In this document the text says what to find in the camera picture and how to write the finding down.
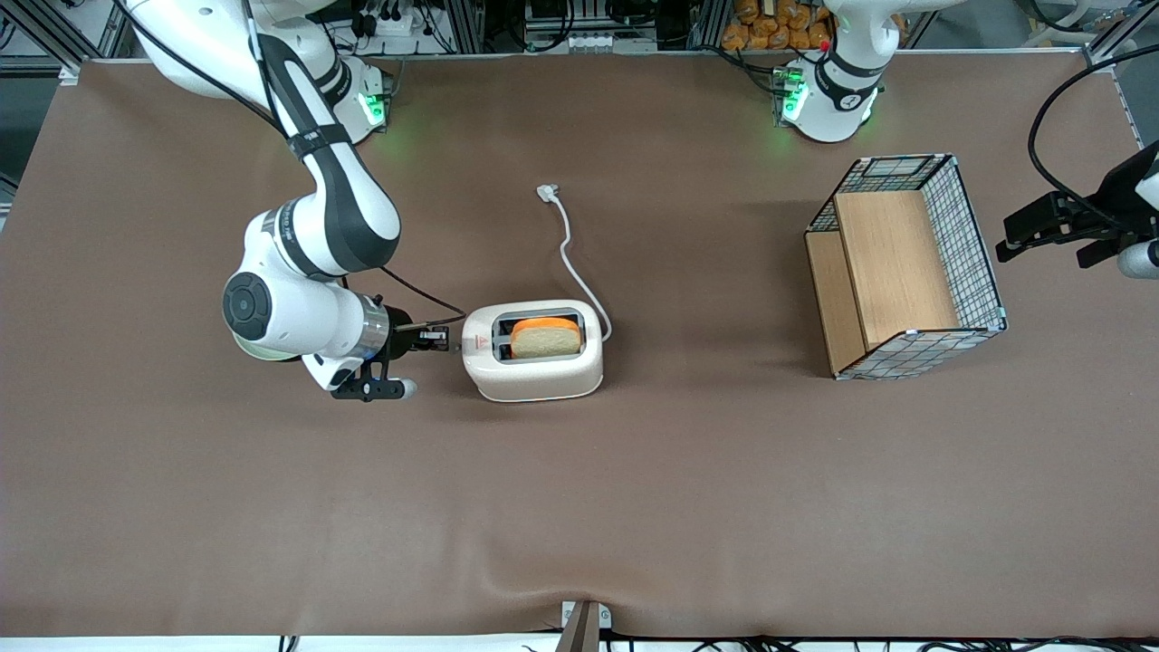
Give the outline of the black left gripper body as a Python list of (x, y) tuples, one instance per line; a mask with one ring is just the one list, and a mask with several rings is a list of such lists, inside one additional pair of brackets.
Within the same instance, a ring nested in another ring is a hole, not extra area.
[(1105, 174), (1092, 195), (1059, 188), (1059, 241), (1094, 244), (1143, 244), (1156, 241), (1156, 151), (1158, 141)]

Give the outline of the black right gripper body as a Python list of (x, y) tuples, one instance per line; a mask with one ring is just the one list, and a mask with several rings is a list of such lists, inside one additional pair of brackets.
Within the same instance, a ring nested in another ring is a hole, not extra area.
[(413, 322), (409, 315), (389, 315), (388, 359), (398, 360), (410, 352), (425, 329), (423, 323)]

